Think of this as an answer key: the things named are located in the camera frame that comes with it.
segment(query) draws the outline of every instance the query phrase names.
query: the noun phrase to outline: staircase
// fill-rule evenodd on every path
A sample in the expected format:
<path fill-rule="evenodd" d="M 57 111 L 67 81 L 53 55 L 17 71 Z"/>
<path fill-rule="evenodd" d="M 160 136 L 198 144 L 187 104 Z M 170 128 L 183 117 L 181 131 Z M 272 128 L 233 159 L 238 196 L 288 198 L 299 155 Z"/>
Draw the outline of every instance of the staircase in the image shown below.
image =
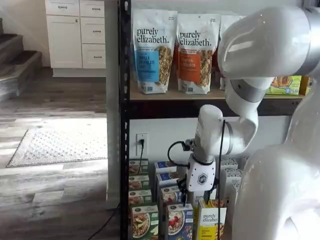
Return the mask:
<path fill-rule="evenodd" d="M 5 34 L 0 18 L 0 101 L 19 96 L 42 66 L 42 54 L 25 51 L 22 36 Z"/>

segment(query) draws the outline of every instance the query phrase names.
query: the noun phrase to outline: cabinet drawer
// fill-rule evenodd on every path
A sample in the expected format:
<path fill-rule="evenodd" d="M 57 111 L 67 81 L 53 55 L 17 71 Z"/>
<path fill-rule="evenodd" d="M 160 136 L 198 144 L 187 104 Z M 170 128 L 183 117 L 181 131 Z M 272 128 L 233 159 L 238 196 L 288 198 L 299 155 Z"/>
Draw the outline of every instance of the cabinet drawer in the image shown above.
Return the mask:
<path fill-rule="evenodd" d="M 104 44 L 105 19 L 81 17 L 81 38 L 83 44 Z"/>
<path fill-rule="evenodd" d="M 80 15 L 81 17 L 105 17 L 105 2 L 94 0 L 80 1 Z"/>
<path fill-rule="evenodd" d="M 79 0 L 45 0 L 48 15 L 79 16 Z"/>
<path fill-rule="evenodd" d="M 82 44 L 84 69 L 106 68 L 106 47 L 104 44 Z"/>

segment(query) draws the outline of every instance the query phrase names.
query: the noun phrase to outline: white packaging box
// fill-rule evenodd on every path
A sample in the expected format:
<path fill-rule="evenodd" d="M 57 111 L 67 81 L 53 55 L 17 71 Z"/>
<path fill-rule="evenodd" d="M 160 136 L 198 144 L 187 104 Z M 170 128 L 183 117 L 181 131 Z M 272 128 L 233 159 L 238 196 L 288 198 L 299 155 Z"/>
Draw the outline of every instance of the white packaging box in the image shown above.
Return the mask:
<path fill-rule="evenodd" d="M 226 168 L 238 169 L 238 163 L 234 157 L 229 157 L 227 159 L 222 159 L 221 160 L 221 172 L 223 172 Z"/>
<path fill-rule="evenodd" d="M 239 169 L 241 169 L 241 170 L 245 169 L 245 165 L 246 165 L 246 163 L 248 162 L 248 159 L 249 159 L 249 158 L 250 158 L 249 156 L 243 156 L 243 157 L 241 158 L 241 160 L 240 160 L 240 165 L 239 165 Z"/>
<path fill-rule="evenodd" d="M 158 199 L 158 174 L 173 173 L 177 171 L 177 166 L 170 161 L 158 161 L 154 163 L 154 185 L 153 185 L 153 199 Z"/>
<path fill-rule="evenodd" d="M 156 189 L 156 202 L 158 204 L 158 207 L 160 205 L 160 189 L 163 187 L 169 187 L 177 184 L 177 180 L 179 179 L 179 174 L 174 172 L 166 172 L 166 173 L 160 173 L 156 175 L 157 178 L 157 189 Z"/>
<path fill-rule="evenodd" d="M 229 222 L 229 224 L 232 226 L 233 219 L 234 219 L 234 213 L 236 209 L 236 201 L 238 197 L 238 191 L 239 191 L 240 183 L 233 183 L 229 198 L 229 204 L 226 211 L 226 219 Z"/>
<path fill-rule="evenodd" d="M 233 183 L 240 183 L 242 177 L 242 171 L 233 168 L 226 168 L 224 171 L 221 172 L 221 179 L 220 179 L 220 197 L 224 200 L 225 204 L 228 205 L 229 197 L 231 194 L 231 189 Z"/>

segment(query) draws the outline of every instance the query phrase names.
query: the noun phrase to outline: cereal box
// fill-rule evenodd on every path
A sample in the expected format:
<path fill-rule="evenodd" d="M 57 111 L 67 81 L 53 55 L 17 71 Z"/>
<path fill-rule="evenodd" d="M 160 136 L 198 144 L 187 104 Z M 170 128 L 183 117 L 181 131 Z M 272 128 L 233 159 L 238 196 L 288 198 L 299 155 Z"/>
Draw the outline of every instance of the cereal box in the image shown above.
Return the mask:
<path fill-rule="evenodd" d="M 131 216 L 131 239 L 158 239 L 159 213 L 157 204 L 135 205 L 131 208 Z"/>
<path fill-rule="evenodd" d="M 129 176 L 129 191 L 130 190 L 147 190 L 149 189 L 149 176 L 148 175 L 135 175 Z"/>
<path fill-rule="evenodd" d="M 275 77 L 265 94 L 299 95 L 301 76 Z"/>
<path fill-rule="evenodd" d="M 165 186 L 160 189 L 159 220 L 160 234 L 165 235 L 166 231 L 166 209 L 168 203 L 181 203 L 182 193 L 177 184 Z"/>
<path fill-rule="evenodd" d="M 231 224 L 231 226 L 232 226 L 233 219 L 234 219 L 234 213 L 235 213 L 235 208 L 236 208 L 236 201 L 237 201 L 239 187 L 240 187 L 240 183 L 234 182 L 232 184 L 230 198 L 229 198 L 229 205 L 228 205 L 228 209 L 226 211 L 226 219 L 228 220 L 229 224 Z"/>
<path fill-rule="evenodd" d="M 237 160 L 234 157 L 229 157 L 227 159 L 221 160 L 221 167 L 220 170 L 224 171 L 226 168 L 231 168 L 231 169 L 238 169 L 238 163 Z"/>
<path fill-rule="evenodd" d="M 163 187 L 169 187 L 174 186 L 177 184 L 177 180 L 179 179 L 179 174 L 174 172 L 166 172 L 166 173 L 160 173 L 156 175 L 157 177 L 157 202 L 160 203 L 160 189 Z"/>
<path fill-rule="evenodd" d="M 129 176 L 137 174 L 148 174 L 148 159 L 130 159 L 129 161 Z"/>
<path fill-rule="evenodd" d="M 170 161 L 158 161 L 154 163 L 154 188 L 153 197 L 158 199 L 158 178 L 157 174 L 173 173 L 177 171 L 177 166 L 173 165 Z"/>
<path fill-rule="evenodd" d="M 151 190 L 136 190 L 129 191 L 129 204 L 145 204 L 151 203 L 152 194 Z"/>
<path fill-rule="evenodd" d="M 197 240 L 218 240 L 218 204 L 218 200 L 209 200 L 208 204 L 204 200 L 199 202 Z M 226 213 L 227 208 L 220 201 L 220 237 L 224 234 Z"/>
<path fill-rule="evenodd" d="M 232 189 L 233 183 L 240 183 L 242 177 L 242 171 L 237 169 L 234 170 L 233 168 L 226 168 L 224 171 L 221 172 L 221 179 L 220 179 L 220 194 L 221 199 L 225 200 L 225 203 L 228 204 L 229 197 Z"/>
<path fill-rule="evenodd" d="M 312 87 L 312 78 L 309 76 L 303 76 L 301 78 L 299 94 L 307 95 L 310 92 L 311 87 Z"/>
<path fill-rule="evenodd" d="M 188 202 L 190 202 L 193 207 L 193 231 L 195 231 L 197 228 L 199 201 L 204 199 L 204 194 L 204 191 L 194 191 L 188 194 Z M 217 189 L 214 189 L 210 195 L 210 199 L 215 200 L 216 194 Z"/>
<path fill-rule="evenodd" d="M 187 203 L 168 204 L 166 207 L 165 240 L 191 240 L 193 228 L 193 208 Z"/>

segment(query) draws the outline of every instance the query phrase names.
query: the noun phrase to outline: box with food image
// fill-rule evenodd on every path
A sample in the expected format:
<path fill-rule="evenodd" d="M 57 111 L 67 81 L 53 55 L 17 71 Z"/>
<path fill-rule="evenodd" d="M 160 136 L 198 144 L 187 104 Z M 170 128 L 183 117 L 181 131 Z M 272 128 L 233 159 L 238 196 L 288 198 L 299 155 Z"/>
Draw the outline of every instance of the box with food image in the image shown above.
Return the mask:
<path fill-rule="evenodd" d="M 210 199 L 216 199 L 217 189 L 214 189 L 210 195 Z M 188 193 L 188 203 L 190 202 L 193 207 L 193 232 L 196 232 L 198 223 L 198 207 L 199 201 L 204 199 L 204 191 L 194 191 Z"/>
<path fill-rule="evenodd" d="M 160 173 L 156 175 L 157 178 L 157 191 L 156 191 L 156 201 L 158 203 L 158 206 L 160 205 L 160 189 L 163 187 L 169 187 L 174 186 L 177 184 L 177 180 L 179 179 L 179 173 L 174 172 L 166 172 L 166 173 Z"/>
<path fill-rule="evenodd" d="M 219 201 L 199 201 L 196 238 L 197 240 L 218 240 Z M 220 237 L 224 234 L 227 208 L 220 201 Z"/>
<path fill-rule="evenodd" d="M 150 188 L 149 176 L 147 174 L 139 174 L 129 176 L 129 191 L 148 190 Z"/>
<path fill-rule="evenodd" d="M 177 171 L 177 166 L 170 161 L 158 161 L 154 163 L 154 187 L 153 197 L 156 201 L 158 199 L 158 174 L 173 173 Z"/>
<path fill-rule="evenodd" d="M 136 204 L 147 204 L 152 202 L 151 190 L 129 191 L 129 207 Z"/>
<path fill-rule="evenodd" d="M 194 211 L 190 203 L 168 203 L 166 207 L 165 240 L 191 240 Z"/>
<path fill-rule="evenodd" d="M 159 203 L 159 226 L 160 234 L 165 235 L 166 232 L 166 209 L 167 204 L 181 203 L 182 193 L 177 184 L 173 186 L 165 186 L 160 189 L 160 203 Z"/>
<path fill-rule="evenodd" d="M 137 174 L 148 174 L 148 165 L 149 165 L 148 159 L 141 159 L 141 160 L 140 159 L 130 159 L 130 161 L 129 161 L 129 176 L 134 176 Z"/>
<path fill-rule="evenodd" d="M 300 84 L 301 76 L 278 76 L 265 94 L 298 95 Z"/>
<path fill-rule="evenodd" d="M 134 205 L 131 208 L 131 234 L 135 240 L 157 240 L 159 213 L 156 203 Z"/>

